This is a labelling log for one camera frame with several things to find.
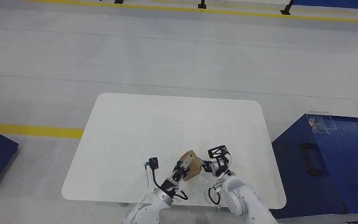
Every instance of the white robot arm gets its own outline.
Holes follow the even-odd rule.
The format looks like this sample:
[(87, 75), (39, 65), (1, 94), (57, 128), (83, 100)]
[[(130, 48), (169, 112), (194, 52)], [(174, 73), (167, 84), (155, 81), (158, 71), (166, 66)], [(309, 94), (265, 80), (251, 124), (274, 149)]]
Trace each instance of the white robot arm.
[(146, 165), (149, 165), (153, 171), (153, 180), (156, 184), (155, 190), (151, 193), (152, 204), (143, 206), (142, 203), (137, 204), (129, 213), (129, 215), (122, 221), (123, 224), (159, 224), (159, 213), (162, 209), (168, 209), (173, 203), (174, 196), (187, 200), (188, 197), (176, 194), (179, 183), (189, 171), (189, 164), (193, 157), (188, 155), (183, 162), (178, 161), (174, 167), (173, 173), (168, 177), (161, 186), (159, 186), (155, 179), (154, 170), (158, 168), (158, 160), (150, 158)]
[[(218, 183), (212, 189), (225, 196), (231, 213), (235, 216), (248, 214), (245, 224), (277, 224), (270, 210), (260, 201), (257, 192), (229, 170), (229, 160), (225, 157), (226, 154), (229, 154), (226, 146), (210, 149), (208, 153), (210, 158), (216, 159), (216, 162), (201, 160), (201, 165), (204, 171), (210, 172), (218, 178)], [(216, 205), (220, 203), (220, 201), (213, 200), (212, 202)]]

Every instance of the blue cabinet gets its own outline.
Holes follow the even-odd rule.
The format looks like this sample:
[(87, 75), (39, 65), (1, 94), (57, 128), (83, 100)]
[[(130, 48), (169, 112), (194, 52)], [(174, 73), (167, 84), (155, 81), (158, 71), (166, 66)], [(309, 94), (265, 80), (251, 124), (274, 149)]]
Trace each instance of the blue cabinet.
[(358, 119), (332, 119), (337, 130), (318, 134), (303, 115), (273, 141), (287, 198), (275, 218), (358, 213)]
[(0, 172), (3, 171), (11, 156), (17, 151), (17, 147), (16, 142), (0, 135)]

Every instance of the yellow floor line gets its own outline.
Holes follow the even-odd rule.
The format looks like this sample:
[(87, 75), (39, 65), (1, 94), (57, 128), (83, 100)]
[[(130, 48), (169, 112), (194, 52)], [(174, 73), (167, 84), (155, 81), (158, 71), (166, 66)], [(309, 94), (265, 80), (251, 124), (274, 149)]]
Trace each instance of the yellow floor line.
[[(154, 0), (156, 3), (173, 3), (173, 4), (195, 4), (198, 2), (184, 2), (184, 1), (167, 1), (167, 0)], [(224, 6), (224, 7), (235, 7), (235, 8), (254, 8), (258, 10), (276, 10), (280, 11), (283, 8), (280, 7), (264, 7), (264, 6), (241, 6), (238, 4), (220, 4), (220, 3), (206, 3), (208, 6)], [(310, 12), (310, 13), (324, 13), (324, 14), (343, 14), (343, 15), (357, 15), (358, 12), (340, 12), (340, 11), (325, 11), (325, 10), (295, 10), (291, 9), (290, 12)]]
[(245, 15), (245, 16), (260, 16), (260, 17), (272, 17), (272, 18), (290, 18), (301, 20), (321, 20), (321, 21), (337, 21), (337, 22), (358, 22), (358, 18), (338, 18), (338, 17), (320, 17), (320, 16), (301, 16), (291, 15), (285, 16), (278, 13), (261, 13), (261, 12), (246, 12), (246, 11), (231, 11), (231, 10), (202, 10), (199, 8), (181, 8), (170, 6), (149, 6), (149, 5), (137, 5), (137, 4), (114, 4), (108, 2), (83, 2), (72, 0), (29, 0), (34, 2), (48, 2), (48, 3), (65, 3), (65, 4), (80, 4), (85, 6), (106, 6), (106, 7), (122, 7), (122, 8), (143, 8), (149, 10), (172, 10), (172, 11), (189, 11), (189, 12), (202, 12), (202, 13), (220, 13), (228, 15)]
[(48, 136), (60, 138), (81, 138), (83, 129), (49, 126), (0, 124), (0, 134), (24, 134), (30, 136)]

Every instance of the floor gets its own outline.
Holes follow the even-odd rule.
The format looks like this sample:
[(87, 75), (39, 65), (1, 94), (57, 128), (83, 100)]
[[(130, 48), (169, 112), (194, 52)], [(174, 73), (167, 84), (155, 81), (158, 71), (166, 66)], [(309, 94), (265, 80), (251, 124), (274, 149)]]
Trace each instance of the floor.
[[(246, 99), (261, 104), (273, 141), (310, 110), (358, 116), (357, 39), (353, 22), (1, 0), (0, 123), (84, 128), (103, 92)], [(62, 197), (78, 139), (7, 136), (21, 147), (1, 176), (2, 223), (124, 217), (116, 203)]]

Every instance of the table top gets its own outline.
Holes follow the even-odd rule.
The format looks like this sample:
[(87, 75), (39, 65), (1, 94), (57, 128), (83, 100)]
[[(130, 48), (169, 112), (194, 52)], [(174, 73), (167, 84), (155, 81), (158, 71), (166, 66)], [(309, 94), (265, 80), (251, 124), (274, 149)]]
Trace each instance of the table top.
[[(148, 191), (143, 163), (150, 157), (158, 157), (156, 180), (161, 185), (186, 151), (208, 160), (207, 150), (223, 144), (232, 155), (230, 169), (254, 187), (266, 206), (284, 207), (286, 196), (263, 113), (251, 100), (101, 94), (62, 195), (69, 200), (139, 203)], [(152, 190), (151, 172), (148, 175)], [(204, 171), (182, 181), (180, 188), (189, 200), (175, 198), (174, 204), (209, 206), (204, 192), (215, 183)]]

